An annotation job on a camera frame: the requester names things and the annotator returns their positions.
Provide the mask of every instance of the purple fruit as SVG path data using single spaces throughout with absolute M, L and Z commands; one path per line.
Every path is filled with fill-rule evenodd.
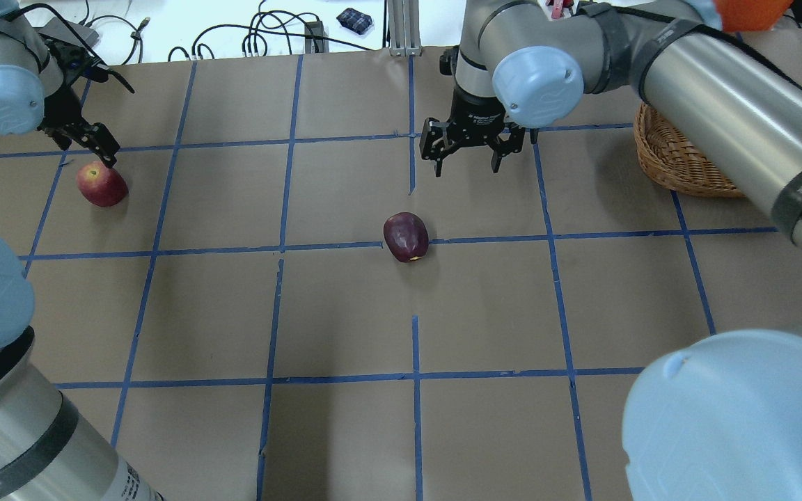
M 382 237 L 388 249 L 401 263 L 419 260 L 429 250 L 429 232 L 416 214 L 398 212 L 382 225 Z

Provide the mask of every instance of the wicker basket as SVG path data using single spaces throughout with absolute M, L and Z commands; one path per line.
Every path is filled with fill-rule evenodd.
M 689 196 L 744 197 L 735 184 L 655 108 L 640 104 L 634 136 L 639 165 L 655 183 Z

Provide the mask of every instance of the red apple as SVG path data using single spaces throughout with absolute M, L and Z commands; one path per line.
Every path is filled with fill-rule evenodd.
M 401 263 L 419 260 L 429 250 L 429 232 L 416 214 L 398 212 L 382 226 L 388 249 Z
M 98 207 L 112 207 L 128 194 L 128 186 L 122 175 L 99 161 L 79 169 L 76 185 L 82 196 Z

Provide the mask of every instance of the label on robot arm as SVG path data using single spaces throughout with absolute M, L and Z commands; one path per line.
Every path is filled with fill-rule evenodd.
M 159 492 L 147 485 L 125 460 L 120 458 L 117 475 L 101 501 L 165 501 Z

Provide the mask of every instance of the orange bag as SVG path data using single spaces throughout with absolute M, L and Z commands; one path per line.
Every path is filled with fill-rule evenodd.
M 765 31 L 788 10 L 792 0 L 714 0 L 723 31 Z

